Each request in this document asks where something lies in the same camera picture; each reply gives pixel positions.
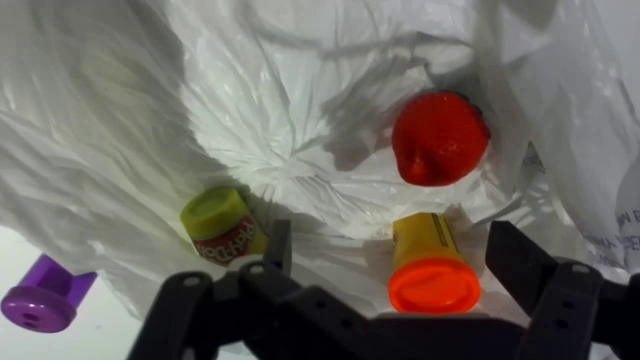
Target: container label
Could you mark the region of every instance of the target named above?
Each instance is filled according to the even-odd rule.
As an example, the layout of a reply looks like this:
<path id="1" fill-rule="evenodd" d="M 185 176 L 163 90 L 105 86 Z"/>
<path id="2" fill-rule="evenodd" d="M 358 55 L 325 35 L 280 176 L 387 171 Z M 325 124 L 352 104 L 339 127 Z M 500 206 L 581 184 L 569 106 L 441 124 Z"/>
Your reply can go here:
<path id="1" fill-rule="evenodd" d="M 247 247 L 255 240 L 257 231 L 257 222 L 247 215 L 229 231 L 210 240 L 196 240 L 194 243 L 202 257 L 219 264 L 230 264 L 232 260 L 247 254 Z"/>

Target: yellow container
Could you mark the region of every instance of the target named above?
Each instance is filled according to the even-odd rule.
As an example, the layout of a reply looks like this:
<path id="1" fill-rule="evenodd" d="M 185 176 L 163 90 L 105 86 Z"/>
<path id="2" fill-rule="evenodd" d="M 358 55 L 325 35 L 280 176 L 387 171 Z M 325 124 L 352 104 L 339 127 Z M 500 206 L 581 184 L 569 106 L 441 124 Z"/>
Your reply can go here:
<path id="1" fill-rule="evenodd" d="M 389 297 L 401 312 L 468 312 L 480 297 L 479 276 L 468 267 L 438 214 L 395 222 L 395 273 Z"/>
<path id="2" fill-rule="evenodd" d="M 266 235 L 234 187 L 212 187 L 187 203 L 180 215 L 198 254 L 230 264 L 247 254 L 265 254 Z"/>

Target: orange lid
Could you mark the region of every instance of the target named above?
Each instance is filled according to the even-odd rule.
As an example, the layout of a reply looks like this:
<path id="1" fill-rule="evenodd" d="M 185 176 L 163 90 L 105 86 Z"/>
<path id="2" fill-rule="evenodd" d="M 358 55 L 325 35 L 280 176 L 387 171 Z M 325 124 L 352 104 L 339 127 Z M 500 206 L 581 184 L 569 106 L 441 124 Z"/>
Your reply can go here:
<path id="1" fill-rule="evenodd" d="M 401 312 L 468 312 L 480 297 L 476 273 L 463 261 L 424 257 L 395 271 L 389 297 Z"/>

